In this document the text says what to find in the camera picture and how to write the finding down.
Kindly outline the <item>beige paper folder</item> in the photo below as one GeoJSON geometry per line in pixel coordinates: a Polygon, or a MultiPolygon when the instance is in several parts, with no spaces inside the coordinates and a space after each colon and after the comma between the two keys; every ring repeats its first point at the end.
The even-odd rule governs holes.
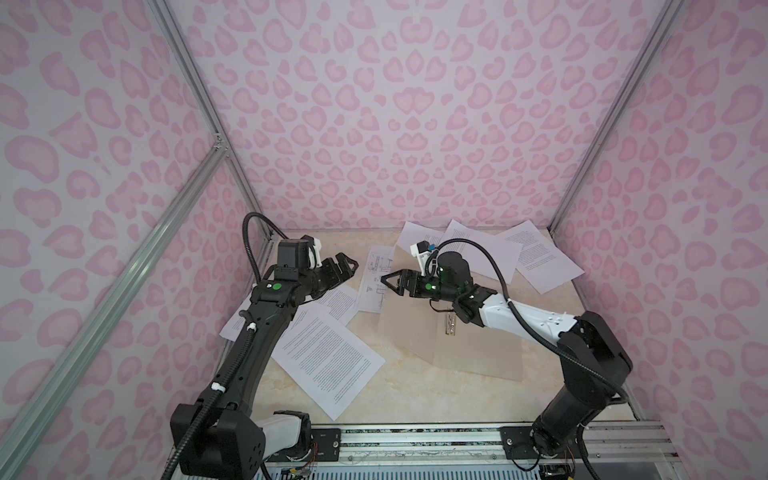
{"type": "MultiPolygon", "coordinates": [[[[392,272],[420,273],[417,261],[395,249],[392,272]]],[[[521,339],[511,333],[462,322],[448,302],[401,297],[387,288],[378,332],[396,346],[447,370],[512,381],[524,377],[521,339]]]]}

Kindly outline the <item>large text sheet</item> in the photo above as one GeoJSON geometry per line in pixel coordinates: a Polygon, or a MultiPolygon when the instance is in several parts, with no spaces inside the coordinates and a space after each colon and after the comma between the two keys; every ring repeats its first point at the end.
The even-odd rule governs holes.
{"type": "Polygon", "coordinates": [[[338,419],[385,360],[323,310],[299,308],[272,359],[332,420],[338,419]]]}

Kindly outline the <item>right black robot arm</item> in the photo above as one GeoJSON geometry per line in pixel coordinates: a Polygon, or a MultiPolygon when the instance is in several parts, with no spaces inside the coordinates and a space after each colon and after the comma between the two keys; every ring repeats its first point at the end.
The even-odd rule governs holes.
{"type": "Polygon", "coordinates": [[[513,301],[507,288],[476,283],[468,262],[455,251],[437,256],[424,251],[416,258],[417,270],[397,270],[382,276],[381,283],[402,297],[447,302],[463,323],[526,338],[559,358],[563,386],[525,442],[537,455],[555,457],[603,410],[628,402],[623,384],[632,361],[600,315],[557,313],[513,301]]]}

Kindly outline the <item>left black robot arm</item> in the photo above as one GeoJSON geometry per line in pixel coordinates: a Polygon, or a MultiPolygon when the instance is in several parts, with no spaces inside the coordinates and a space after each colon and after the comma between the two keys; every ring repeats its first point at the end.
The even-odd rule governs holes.
{"type": "Polygon", "coordinates": [[[252,289],[239,315],[243,325],[223,364],[191,404],[179,404],[170,420],[174,450],[163,478],[176,471],[214,479],[252,479],[266,459],[283,452],[304,459],[312,450],[306,413],[277,411],[252,419],[255,394],[277,346],[307,300],[351,279],[358,261],[344,253],[321,258],[318,240],[282,240],[276,262],[252,289]]]}

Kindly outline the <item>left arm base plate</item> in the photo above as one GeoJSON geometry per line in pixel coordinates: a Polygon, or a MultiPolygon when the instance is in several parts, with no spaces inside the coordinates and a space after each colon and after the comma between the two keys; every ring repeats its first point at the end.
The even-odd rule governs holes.
{"type": "Polygon", "coordinates": [[[340,428],[313,428],[309,447],[304,452],[289,454],[285,450],[271,455],[269,463],[313,463],[337,462],[341,449],[340,428]]]}

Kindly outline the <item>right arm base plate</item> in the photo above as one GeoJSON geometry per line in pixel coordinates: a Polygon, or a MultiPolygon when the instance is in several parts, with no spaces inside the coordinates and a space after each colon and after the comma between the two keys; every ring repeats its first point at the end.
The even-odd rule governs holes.
{"type": "Polygon", "coordinates": [[[583,457],[576,435],[559,438],[531,425],[502,426],[499,434],[508,460],[565,459],[571,455],[581,460],[583,457]]]}

